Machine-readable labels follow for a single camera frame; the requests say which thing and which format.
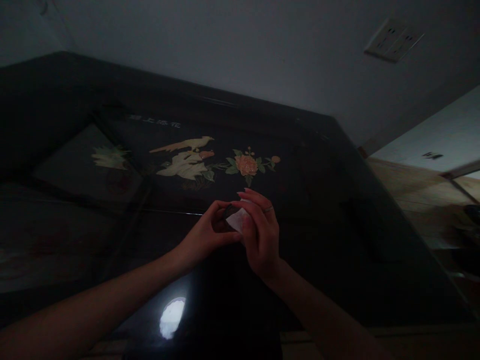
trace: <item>orange flower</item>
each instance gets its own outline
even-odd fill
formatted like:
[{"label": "orange flower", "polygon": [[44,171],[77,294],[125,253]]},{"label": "orange flower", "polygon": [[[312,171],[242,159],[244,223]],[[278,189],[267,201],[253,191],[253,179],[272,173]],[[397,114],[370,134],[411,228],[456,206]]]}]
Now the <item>orange flower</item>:
[{"label": "orange flower", "polygon": [[250,155],[235,156],[235,164],[236,168],[240,170],[240,174],[242,176],[255,176],[257,174],[257,170],[259,169],[257,162]]}]

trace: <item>hand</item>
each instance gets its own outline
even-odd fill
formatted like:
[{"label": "hand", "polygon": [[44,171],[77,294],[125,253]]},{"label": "hand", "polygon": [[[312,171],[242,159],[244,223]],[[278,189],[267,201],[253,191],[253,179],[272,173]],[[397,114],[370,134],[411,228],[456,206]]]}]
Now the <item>hand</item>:
[{"label": "hand", "polygon": [[264,212],[272,203],[249,188],[245,188],[245,192],[239,192],[238,195],[251,201],[232,201],[233,206],[244,208],[251,216],[245,216],[242,223],[248,263],[255,274],[269,283],[280,276],[282,262],[279,256],[279,223],[275,210]]},{"label": "hand", "polygon": [[226,232],[228,224],[223,220],[223,213],[229,204],[225,201],[214,201],[175,248],[188,268],[196,266],[215,249],[242,239],[239,232]]}]

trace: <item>woman's right hand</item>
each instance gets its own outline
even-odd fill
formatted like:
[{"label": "woman's right hand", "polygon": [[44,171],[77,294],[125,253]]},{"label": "woman's right hand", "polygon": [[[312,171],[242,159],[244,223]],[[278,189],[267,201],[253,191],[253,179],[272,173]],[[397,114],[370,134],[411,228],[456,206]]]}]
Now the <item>woman's right hand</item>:
[{"label": "woman's right hand", "polygon": [[282,260],[279,256],[279,223],[275,210],[267,212],[272,203],[265,196],[245,188],[238,195],[247,201],[232,201],[232,205],[243,208],[251,216],[245,216],[242,223],[243,241],[246,256],[251,269],[264,282],[270,283],[278,279],[281,273]]}]

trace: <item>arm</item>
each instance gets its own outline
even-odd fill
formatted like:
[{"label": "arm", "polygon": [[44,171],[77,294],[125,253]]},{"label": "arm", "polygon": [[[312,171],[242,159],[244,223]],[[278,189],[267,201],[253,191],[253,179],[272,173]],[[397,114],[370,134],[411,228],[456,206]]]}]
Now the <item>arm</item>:
[{"label": "arm", "polygon": [[392,359],[363,326],[280,259],[275,211],[262,211],[272,203],[253,190],[245,191],[239,196],[252,202],[232,204],[251,216],[242,224],[248,263],[300,320],[321,354],[327,359]]},{"label": "arm", "polygon": [[51,305],[0,332],[0,359],[70,359],[97,341],[214,249],[239,241],[225,228],[228,202],[215,201],[172,251],[117,278]]}]

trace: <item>forearm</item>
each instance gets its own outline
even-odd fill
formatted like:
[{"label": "forearm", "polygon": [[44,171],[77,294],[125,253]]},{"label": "forearm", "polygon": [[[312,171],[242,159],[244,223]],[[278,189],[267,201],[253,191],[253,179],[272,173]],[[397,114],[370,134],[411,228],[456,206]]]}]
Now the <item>forearm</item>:
[{"label": "forearm", "polygon": [[173,250],[51,305],[0,332],[1,359],[69,359],[84,354],[159,290],[187,272]]},{"label": "forearm", "polygon": [[266,284],[288,305],[327,359],[391,359],[350,315],[281,261],[280,275]]}]

